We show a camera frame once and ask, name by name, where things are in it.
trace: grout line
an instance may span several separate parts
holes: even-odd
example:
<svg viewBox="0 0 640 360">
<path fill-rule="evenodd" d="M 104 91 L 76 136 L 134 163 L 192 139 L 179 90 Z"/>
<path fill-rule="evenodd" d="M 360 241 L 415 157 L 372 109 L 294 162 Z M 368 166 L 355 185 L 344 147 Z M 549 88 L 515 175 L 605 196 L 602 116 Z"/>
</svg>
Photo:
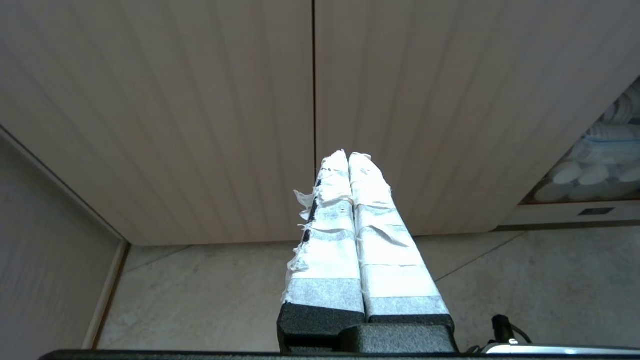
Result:
<svg viewBox="0 0 640 360">
<path fill-rule="evenodd" d="M 501 248 L 501 247 L 503 247 L 503 246 L 507 245 L 508 243 L 512 242 L 513 240 L 515 240 L 515 239 L 519 238 L 520 236 L 522 236 L 522 235 L 523 235 L 523 234 L 525 234 L 526 232 L 527 232 L 527 231 L 523 231 L 523 232 L 521 232 L 521 233 L 519 233 L 519 234 L 515 235 L 514 237 L 510 238 L 509 240 L 505 241 L 504 243 L 501 243 L 500 245 L 498 245 L 498 246 L 496 246 L 496 247 L 494 247 L 494 248 L 490 249 L 489 251 L 485 252 L 484 254 L 481 254 L 480 256 L 478 256 L 478 257 L 476 257 L 476 258 L 474 258 L 474 259 L 472 259 L 472 260 L 470 260 L 470 261 L 467 261 L 465 264 L 463 264 L 463 265 L 459 266 L 458 268 L 456 268 L 456 269 L 454 269 L 454 270 L 451 270 L 450 272 L 447 272 L 447 273 L 446 273 L 446 274 L 444 274 L 443 276 L 441 276 L 441 277 L 437 278 L 437 279 L 435 280 L 435 282 L 438 282 L 438 281 L 440 281 L 440 280 L 444 279 L 445 277 L 447 277 L 447 276 L 449 276 L 449 275 L 453 274 L 454 272 L 456 272 L 456 271 L 458 271 L 458 270 L 462 269 L 463 267 L 465 267 L 465 266 L 467 266 L 467 265 L 469 265 L 469 264 L 473 263 L 474 261 L 476 261 L 476 260 L 478 260 L 478 259 L 480 259 L 480 258 L 484 257 L 485 255 L 487 255 L 487 254 L 489 254 L 489 253 L 491 253 L 491 252 L 493 252 L 493 251 L 495 251 L 495 250 L 498 250 L 499 248 Z"/>
<path fill-rule="evenodd" d="M 111 305 L 113 303 L 113 298 L 116 295 L 116 291 L 118 290 L 120 278 L 122 278 L 122 274 L 124 274 L 124 265 L 127 262 L 127 257 L 129 256 L 130 251 L 131 243 L 127 242 L 125 245 L 124 254 L 122 254 L 122 259 L 120 259 L 120 264 L 118 264 L 118 270 L 116 271 L 115 278 L 113 279 L 113 284 L 111 285 L 109 298 L 107 299 L 107 303 L 104 305 L 104 310 L 102 311 L 102 316 L 100 317 L 100 324 L 98 324 L 98 329 L 93 335 L 91 350 L 97 350 L 98 345 L 100 344 L 100 338 L 102 337 L 104 326 L 107 324 L 107 317 L 109 316 L 109 312 L 111 311 Z"/>
<path fill-rule="evenodd" d="M 155 262 L 156 262 L 156 261 L 158 261 L 158 260 L 162 260 L 162 259 L 168 258 L 169 256 L 171 256 L 171 255 L 175 255 L 175 254 L 179 253 L 180 251 L 186 250 L 186 249 L 188 249 L 188 248 L 190 248 L 190 247 L 192 247 L 192 246 L 193 246 L 193 245 L 188 245 L 188 246 L 186 246 L 186 247 L 183 247 L 183 248 L 182 248 L 182 249 L 180 249 L 180 250 L 176 250 L 176 251 L 171 252 L 171 253 L 169 253 L 169 254 L 165 254 L 165 255 L 161 256 L 160 258 L 153 259 L 153 260 L 148 261 L 148 262 L 146 262 L 146 263 L 144 263 L 144 264 L 142 264 L 142 265 L 138 265 L 138 266 L 136 266 L 136 267 L 134 267 L 134 268 L 128 269 L 128 270 L 127 270 L 127 271 L 125 271 L 124 273 L 126 274 L 126 273 L 129 273 L 129 272 L 132 272 L 133 270 L 139 269 L 139 268 L 141 268 L 141 267 L 143 267 L 143 266 L 147 266 L 147 265 L 149 265 L 149 264 L 151 264 L 151 263 L 155 263 Z"/>
</svg>

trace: white cup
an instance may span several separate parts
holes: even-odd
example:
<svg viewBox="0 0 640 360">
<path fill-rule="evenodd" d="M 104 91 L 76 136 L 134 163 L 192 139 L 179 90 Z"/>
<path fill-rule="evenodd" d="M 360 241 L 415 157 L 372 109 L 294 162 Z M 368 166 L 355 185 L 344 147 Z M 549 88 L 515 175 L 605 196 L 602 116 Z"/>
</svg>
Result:
<svg viewBox="0 0 640 360">
<path fill-rule="evenodd" d="M 605 165 L 591 165 L 582 169 L 582 175 L 578 177 L 580 185 L 595 185 L 605 181 L 609 177 L 609 170 Z"/>
<path fill-rule="evenodd" d="M 600 195 L 604 183 L 598 183 L 594 185 L 576 185 L 569 192 L 569 199 L 571 201 L 587 201 L 595 199 Z"/>
<path fill-rule="evenodd" d="M 618 167 L 618 171 L 620 172 L 618 179 L 621 183 L 632 183 L 634 181 L 638 181 L 640 180 L 640 161 L 620 165 Z"/>
<path fill-rule="evenodd" d="M 566 184 L 582 175 L 582 168 L 575 161 L 562 162 L 549 171 L 549 178 L 556 184 Z"/>
<path fill-rule="evenodd" d="M 533 195 L 536 201 L 540 202 L 556 202 L 562 200 L 569 194 L 569 191 L 573 188 L 571 183 L 568 184 L 556 184 L 552 180 L 547 179 L 543 182 L 543 185 Z"/>
</svg>

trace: tiled floor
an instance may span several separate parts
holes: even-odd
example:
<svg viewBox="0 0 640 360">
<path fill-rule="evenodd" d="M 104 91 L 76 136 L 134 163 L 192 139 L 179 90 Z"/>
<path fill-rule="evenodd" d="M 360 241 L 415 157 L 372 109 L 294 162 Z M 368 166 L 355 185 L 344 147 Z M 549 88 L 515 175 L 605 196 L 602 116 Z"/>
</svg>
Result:
<svg viewBox="0 0 640 360">
<path fill-rule="evenodd" d="M 502 313 L 539 343 L 640 347 L 640 227 L 417 238 L 460 349 Z M 132 248 L 100 348 L 278 351 L 297 244 Z"/>
</svg>

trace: wooden cabinet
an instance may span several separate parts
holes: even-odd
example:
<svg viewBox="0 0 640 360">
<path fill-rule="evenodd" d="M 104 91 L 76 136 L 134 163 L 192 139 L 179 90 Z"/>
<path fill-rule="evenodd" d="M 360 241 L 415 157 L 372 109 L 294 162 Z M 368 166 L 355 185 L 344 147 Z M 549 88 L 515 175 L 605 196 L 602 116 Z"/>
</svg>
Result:
<svg viewBox="0 0 640 360">
<path fill-rule="evenodd" d="M 0 5 L 2 125 L 136 245 L 295 240 L 310 1 Z"/>
<path fill-rule="evenodd" d="M 317 156 L 366 152 L 413 235 L 489 231 L 640 74 L 633 1 L 316 1 Z"/>
<path fill-rule="evenodd" d="M 336 149 L 413 234 L 488 231 L 640 73 L 633 1 L 0 9 L 2 126 L 137 245 L 297 240 Z"/>
</svg>

